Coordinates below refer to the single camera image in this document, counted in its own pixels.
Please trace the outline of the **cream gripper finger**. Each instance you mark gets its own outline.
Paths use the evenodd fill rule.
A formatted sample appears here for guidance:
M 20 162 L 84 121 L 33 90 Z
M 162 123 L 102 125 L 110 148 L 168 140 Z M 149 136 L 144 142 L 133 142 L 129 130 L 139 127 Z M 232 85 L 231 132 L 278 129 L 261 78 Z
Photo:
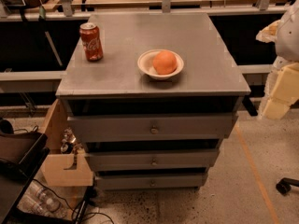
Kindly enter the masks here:
M 267 77 L 261 115 L 268 119 L 282 119 L 299 100 L 299 63 L 273 69 Z
M 268 26 L 264 27 L 257 35 L 256 39 L 264 43 L 275 42 L 277 37 L 277 29 L 279 20 L 273 21 Z

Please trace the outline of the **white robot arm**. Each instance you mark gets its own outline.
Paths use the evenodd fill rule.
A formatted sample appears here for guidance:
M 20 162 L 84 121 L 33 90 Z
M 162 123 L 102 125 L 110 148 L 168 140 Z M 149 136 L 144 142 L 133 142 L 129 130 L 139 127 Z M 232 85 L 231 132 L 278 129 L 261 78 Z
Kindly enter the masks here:
M 282 119 L 299 100 L 299 0 L 280 20 L 264 27 L 256 39 L 264 43 L 274 42 L 277 55 L 267 76 L 259 115 Z

